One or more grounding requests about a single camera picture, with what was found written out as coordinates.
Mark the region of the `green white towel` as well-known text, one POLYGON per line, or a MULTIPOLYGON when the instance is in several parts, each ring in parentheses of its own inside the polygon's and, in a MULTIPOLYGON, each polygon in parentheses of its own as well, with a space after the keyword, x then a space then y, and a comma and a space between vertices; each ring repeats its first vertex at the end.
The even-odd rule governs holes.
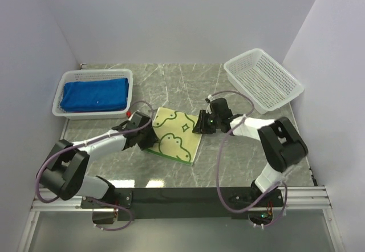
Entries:
POLYGON ((192 132, 197 121, 197 116, 160 107, 152 124, 159 141, 147 151, 192 166, 202 138, 192 132))

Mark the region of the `white plastic basket left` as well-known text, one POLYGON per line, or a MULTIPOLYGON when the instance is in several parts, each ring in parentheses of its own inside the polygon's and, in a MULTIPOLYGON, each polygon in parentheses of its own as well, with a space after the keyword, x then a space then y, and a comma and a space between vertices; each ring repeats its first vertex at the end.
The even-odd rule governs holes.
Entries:
POLYGON ((129 69, 92 69, 67 71, 63 74, 58 84, 52 105, 52 113, 54 116, 65 117, 70 120, 123 119, 127 117, 126 113, 131 106, 132 92, 133 73, 129 69), (127 78, 128 80, 127 106, 125 109, 121 109, 118 111, 67 112, 61 108, 60 103, 63 98, 63 87, 66 83, 94 82, 118 78, 127 78))

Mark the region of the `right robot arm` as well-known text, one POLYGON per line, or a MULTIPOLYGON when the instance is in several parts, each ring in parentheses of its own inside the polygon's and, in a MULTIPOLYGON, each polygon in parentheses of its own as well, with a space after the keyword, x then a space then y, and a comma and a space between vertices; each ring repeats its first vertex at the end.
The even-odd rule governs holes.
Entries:
POLYGON ((267 163, 251 184, 251 199, 254 204, 264 206, 271 199, 269 189, 283 181, 290 170, 307 156, 307 145, 286 117, 255 119, 233 114, 224 98, 206 99, 206 102, 208 107, 200 111, 193 133, 207 135, 219 129, 231 136, 244 136, 261 142, 267 163))

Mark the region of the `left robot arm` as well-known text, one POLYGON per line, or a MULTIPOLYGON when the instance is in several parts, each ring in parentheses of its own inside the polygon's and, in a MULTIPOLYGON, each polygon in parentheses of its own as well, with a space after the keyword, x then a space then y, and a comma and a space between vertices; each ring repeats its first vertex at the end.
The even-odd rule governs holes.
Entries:
POLYGON ((74 143, 60 140, 36 175, 36 196, 45 203, 59 198, 66 201, 75 195, 90 197, 107 208, 118 198, 115 187, 100 176, 87 176, 88 165, 110 153, 135 145, 143 151, 157 142, 152 118, 140 111, 94 138, 74 143))

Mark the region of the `black base bar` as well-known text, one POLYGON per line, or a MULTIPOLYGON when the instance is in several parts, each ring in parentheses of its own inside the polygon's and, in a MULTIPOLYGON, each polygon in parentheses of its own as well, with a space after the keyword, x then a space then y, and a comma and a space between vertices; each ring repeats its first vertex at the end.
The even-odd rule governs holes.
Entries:
MULTIPOLYGON (((259 196, 251 187, 221 187, 220 191, 229 207, 237 210, 249 206, 259 196)), ((213 187, 116 188, 115 193, 114 203, 129 209, 135 219, 232 217, 242 220, 248 218, 249 212, 258 211, 259 208, 266 210, 269 206, 283 206, 283 195, 279 189, 275 189, 254 208, 241 214, 226 210, 218 197, 217 189, 213 187)), ((97 210, 107 208, 89 198, 82 200, 80 207, 97 210)))

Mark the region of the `blue towel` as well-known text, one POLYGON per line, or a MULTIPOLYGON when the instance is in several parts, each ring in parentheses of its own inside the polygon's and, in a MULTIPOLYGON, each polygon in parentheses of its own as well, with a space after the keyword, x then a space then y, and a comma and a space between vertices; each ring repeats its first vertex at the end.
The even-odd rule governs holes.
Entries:
POLYGON ((127 78, 69 82, 63 86, 60 107, 66 112, 103 112, 127 107, 127 78))

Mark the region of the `white plastic basket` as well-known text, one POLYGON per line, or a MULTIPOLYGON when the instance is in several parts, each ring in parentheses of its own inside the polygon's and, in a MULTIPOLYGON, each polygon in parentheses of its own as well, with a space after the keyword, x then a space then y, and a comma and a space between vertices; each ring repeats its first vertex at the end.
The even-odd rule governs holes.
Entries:
POLYGON ((129 69, 92 69, 67 71, 63 74, 58 84, 52 105, 52 113, 54 116, 65 117, 70 120, 123 119, 127 117, 126 113, 131 106, 132 92, 133 73, 129 69), (67 112, 61 108, 60 103, 63 98, 63 87, 66 83, 94 82, 118 78, 127 78, 128 80, 127 106, 125 109, 121 109, 118 111, 67 112))
POLYGON ((281 108, 304 92, 304 86, 274 58, 254 48, 224 63, 228 81, 247 96, 260 114, 281 108))

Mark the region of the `white plastic basket right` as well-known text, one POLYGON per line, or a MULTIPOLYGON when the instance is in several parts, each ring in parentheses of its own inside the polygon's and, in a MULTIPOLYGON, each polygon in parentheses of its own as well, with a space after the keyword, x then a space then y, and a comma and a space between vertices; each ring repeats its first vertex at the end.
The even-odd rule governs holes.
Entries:
POLYGON ((260 114, 281 108, 304 92, 304 86, 274 58, 254 48, 224 63, 228 81, 247 96, 260 114))

